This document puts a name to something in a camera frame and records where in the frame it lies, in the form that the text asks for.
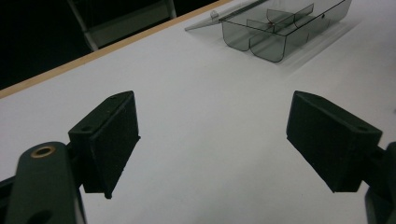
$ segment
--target table surface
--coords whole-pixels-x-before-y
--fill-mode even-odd
[[[366,223],[367,185],[332,193],[286,125],[294,91],[308,91],[382,130],[380,147],[396,140],[395,11],[394,0],[353,0],[282,63],[227,47],[221,25],[185,32],[209,15],[198,13],[3,91],[0,179],[23,151],[67,143],[109,95],[132,90],[142,139],[112,200],[83,193],[89,223]]]

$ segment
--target white table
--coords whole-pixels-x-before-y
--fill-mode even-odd
[[[232,1],[217,8],[235,5]],[[333,194],[286,139],[294,91],[396,137],[394,0],[347,16],[283,63],[226,46],[208,12],[0,100],[0,179],[109,95],[133,90],[142,139],[113,199],[83,193],[89,223],[366,223],[364,194]]]

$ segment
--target wooden table edge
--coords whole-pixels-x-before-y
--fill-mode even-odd
[[[164,23],[162,23],[160,25],[152,27],[152,28],[150,28],[150,29],[148,29],[146,31],[143,31],[143,32],[141,32],[141,33],[139,33],[137,35],[130,36],[128,38],[125,38],[125,39],[115,43],[115,44],[107,46],[107,47],[105,47],[103,49],[99,49],[99,50],[97,50],[95,52],[92,52],[92,53],[90,53],[88,55],[85,55],[85,56],[83,56],[81,58],[75,59],[74,61],[72,61],[70,63],[63,64],[63,65],[61,65],[59,67],[53,68],[53,69],[45,72],[45,73],[42,73],[42,74],[37,75],[35,77],[31,77],[29,79],[26,79],[26,80],[24,80],[24,81],[22,81],[20,83],[17,83],[15,85],[13,85],[13,86],[10,86],[10,87],[7,87],[5,89],[2,89],[2,90],[0,90],[0,99],[2,99],[4,97],[7,97],[7,96],[9,96],[11,94],[14,94],[14,93],[16,93],[18,91],[23,91],[23,90],[25,90],[25,89],[27,89],[29,87],[32,87],[32,86],[34,86],[34,85],[36,85],[38,83],[41,83],[43,81],[46,81],[46,80],[50,79],[50,78],[57,77],[60,74],[63,74],[63,73],[65,73],[65,72],[67,72],[67,71],[69,71],[71,69],[79,67],[79,66],[81,66],[81,65],[83,65],[85,63],[88,63],[90,61],[98,59],[98,58],[100,58],[102,56],[105,56],[108,53],[111,53],[111,52],[113,52],[113,51],[115,51],[117,49],[123,48],[123,47],[125,47],[125,46],[127,46],[129,44],[132,44],[135,41],[140,40],[140,39],[142,39],[142,38],[144,38],[146,36],[153,35],[153,34],[155,34],[157,32],[160,32],[163,29],[166,29],[166,28],[168,28],[170,26],[178,24],[178,23],[180,23],[182,21],[190,19],[190,18],[192,18],[194,16],[197,16],[199,14],[207,12],[210,9],[222,6],[222,5],[224,5],[226,3],[229,3],[229,2],[231,2],[231,0],[219,0],[217,2],[214,2],[214,3],[210,4],[210,5],[207,5],[205,7],[198,8],[198,9],[196,9],[196,10],[190,12],[190,13],[187,13],[187,14],[185,14],[183,16],[180,16],[180,17],[177,17],[177,18],[175,18],[173,20],[164,22]]]

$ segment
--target screw hole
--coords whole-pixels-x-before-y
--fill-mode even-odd
[[[32,158],[36,158],[36,159],[43,158],[43,157],[46,157],[46,156],[52,154],[54,151],[55,151],[55,147],[53,147],[53,146],[41,147],[41,148],[34,150],[30,156]]]
[[[52,217],[51,211],[44,210],[30,217],[29,220],[27,221],[27,224],[45,224],[50,220],[51,217]]]

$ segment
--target dark background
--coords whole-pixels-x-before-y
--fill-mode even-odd
[[[75,0],[75,5],[90,28],[157,1]],[[178,16],[212,2],[174,0]],[[92,52],[66,0],[0,0],[0,21],[0,90]]]

